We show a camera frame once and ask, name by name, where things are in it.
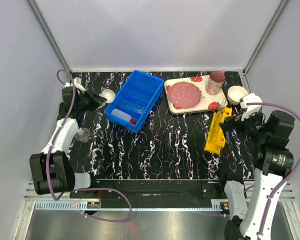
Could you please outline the small white dish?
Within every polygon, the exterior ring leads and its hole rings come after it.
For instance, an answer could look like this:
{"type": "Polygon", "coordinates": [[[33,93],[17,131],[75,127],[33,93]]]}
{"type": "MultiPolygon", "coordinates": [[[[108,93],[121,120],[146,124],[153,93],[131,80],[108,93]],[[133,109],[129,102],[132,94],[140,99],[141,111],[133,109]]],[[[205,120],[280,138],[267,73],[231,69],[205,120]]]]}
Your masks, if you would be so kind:
{"type": "Polygon", "coordinates": [[[101,92],[100,96],[106,99],[106,103],[110,104],[115,100],[116,94],[110,89],[105,89],[101,92]]]}

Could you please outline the glass test tube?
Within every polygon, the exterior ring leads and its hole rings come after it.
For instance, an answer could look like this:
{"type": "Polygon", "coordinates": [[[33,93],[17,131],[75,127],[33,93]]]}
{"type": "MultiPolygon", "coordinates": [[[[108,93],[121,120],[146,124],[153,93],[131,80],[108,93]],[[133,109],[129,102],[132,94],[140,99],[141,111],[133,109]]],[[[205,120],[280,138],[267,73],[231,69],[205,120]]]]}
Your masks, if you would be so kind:
{"type": "Polygon", "coordinates": [[[223,115],[224,111],[225,111],[225,108],[228,106],[228,101],[226,98],[224,98],[220,104],[219,104],[219,107],[218,107],[218,110],[217,110],[217,114],[219,115],[223,115]]]}

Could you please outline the yellow test tube rack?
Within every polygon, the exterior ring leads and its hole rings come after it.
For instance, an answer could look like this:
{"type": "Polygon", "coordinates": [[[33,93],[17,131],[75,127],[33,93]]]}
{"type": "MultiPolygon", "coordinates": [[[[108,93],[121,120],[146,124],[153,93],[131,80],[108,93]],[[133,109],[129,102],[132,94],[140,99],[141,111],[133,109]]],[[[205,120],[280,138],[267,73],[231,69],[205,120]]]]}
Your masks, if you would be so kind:
{"type": "Polygon", "coordinates": [[[205,151],[217,155],[221,153],[222,148],[225,147],[226,139],[223,130],[220,127],[220,123],[223,123],[226,118],[231,116],[232,109],[229,107],[222,107],[213,114],[206,144],[204,146],[205,151]]]}

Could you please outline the white wash bottle red cap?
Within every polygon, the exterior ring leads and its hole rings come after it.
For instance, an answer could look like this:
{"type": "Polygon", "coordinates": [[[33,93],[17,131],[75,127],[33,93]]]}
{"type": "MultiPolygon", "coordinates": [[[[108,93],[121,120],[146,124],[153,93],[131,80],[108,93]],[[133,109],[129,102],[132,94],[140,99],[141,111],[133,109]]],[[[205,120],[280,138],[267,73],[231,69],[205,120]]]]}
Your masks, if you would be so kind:
{"type": "Polygon", "coordinates": [[[121,120],[124,120],[128,123],[131,123],[133,125],[135,125],[137,123],[137,121],[135,119],[132,118],[131,115],[129,115],[128,113],[118,109],[118,108],[114,108],[111,112],[111,114],[121,120]]]}

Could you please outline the blue compartment bin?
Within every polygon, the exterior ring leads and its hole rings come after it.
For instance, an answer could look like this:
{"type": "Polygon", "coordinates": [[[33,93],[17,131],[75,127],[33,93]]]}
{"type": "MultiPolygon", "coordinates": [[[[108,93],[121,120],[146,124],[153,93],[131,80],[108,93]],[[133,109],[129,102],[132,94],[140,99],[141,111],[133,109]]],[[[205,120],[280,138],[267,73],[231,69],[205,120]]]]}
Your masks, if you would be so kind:
{"type": "Polygon", "coordinates": [[[104,114],[109,122],[137,133],[162,95],[163,85],[163,79],[139,70],[134,70],[116,94],[114,101],[106,107],[104,114]],[[136,102],[143,102],[145,104],[143,114],[138,114],[134,111],[134,104],[136,102]],[[136,124],[131,124],[113,116],[111,114],[113,109],[119,109],[131,115],[136,120],[136,124]]]}

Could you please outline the glass flask with stopper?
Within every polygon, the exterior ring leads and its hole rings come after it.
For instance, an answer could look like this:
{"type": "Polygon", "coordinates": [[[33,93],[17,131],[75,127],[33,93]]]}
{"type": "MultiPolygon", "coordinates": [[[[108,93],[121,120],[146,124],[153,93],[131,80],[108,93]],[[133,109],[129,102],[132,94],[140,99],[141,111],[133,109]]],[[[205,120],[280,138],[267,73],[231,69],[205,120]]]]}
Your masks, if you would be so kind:
{"type": "Polygon", "coordinates": [[[87,128],[79,128],[74,139],[81,143],[87,143],[91,139],[91,132],[87,128]]]}

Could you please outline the small glass beaker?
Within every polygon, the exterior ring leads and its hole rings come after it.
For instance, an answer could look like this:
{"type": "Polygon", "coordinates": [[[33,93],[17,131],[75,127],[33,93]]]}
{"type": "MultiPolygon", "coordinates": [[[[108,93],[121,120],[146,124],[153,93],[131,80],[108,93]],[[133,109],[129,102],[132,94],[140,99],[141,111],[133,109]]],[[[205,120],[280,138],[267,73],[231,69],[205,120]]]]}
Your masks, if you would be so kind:
{"type": "Polygon", "coordinates": [[[133,110],[141,115],[145,110],[145,104],[142,101],[138,101],[133,105],[133,110]]]}

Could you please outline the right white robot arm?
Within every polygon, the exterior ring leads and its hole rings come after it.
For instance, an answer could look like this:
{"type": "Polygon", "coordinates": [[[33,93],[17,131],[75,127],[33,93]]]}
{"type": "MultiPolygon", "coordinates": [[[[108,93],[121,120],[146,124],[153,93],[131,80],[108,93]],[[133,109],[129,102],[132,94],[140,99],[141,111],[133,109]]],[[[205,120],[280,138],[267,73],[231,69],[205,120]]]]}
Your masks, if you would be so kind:
{"type": "Polygon", "coordinates": [[[217,185],[218,195],[227,198],[230,219],[226,240],[269,240],[278,200],[283,190],[280,182],[292,171],[293,154],[286,148],[295,126],[295,118],[280,110],[264,120],[262,112],[226,117],[220,127],[224,134],[237,128],[255,144],[254,185],[250,201],[246,202],[246,188],[242,178],[226,174],[217,185]]]}

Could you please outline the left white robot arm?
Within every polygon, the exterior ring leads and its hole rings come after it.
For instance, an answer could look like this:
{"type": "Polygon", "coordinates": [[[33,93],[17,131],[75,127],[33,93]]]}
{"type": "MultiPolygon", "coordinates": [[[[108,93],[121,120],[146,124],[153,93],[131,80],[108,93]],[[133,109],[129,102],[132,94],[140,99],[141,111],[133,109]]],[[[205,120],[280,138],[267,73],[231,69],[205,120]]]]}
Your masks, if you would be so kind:
{"type": "Polygon", "coordinates": [[[91,181],[88,173],[74,172],[68,153],[75,136],[83,137],[89,131],[82,128],[85,112],[95,111],[107,99],[76,84],[62,89],[62,102],[59,105],[56,128],[48,144],[40,153],[32,154],[29,165],[38,195],[71,192],[80,189],[87,198],[98,193],[98,186],[91,181]]]}

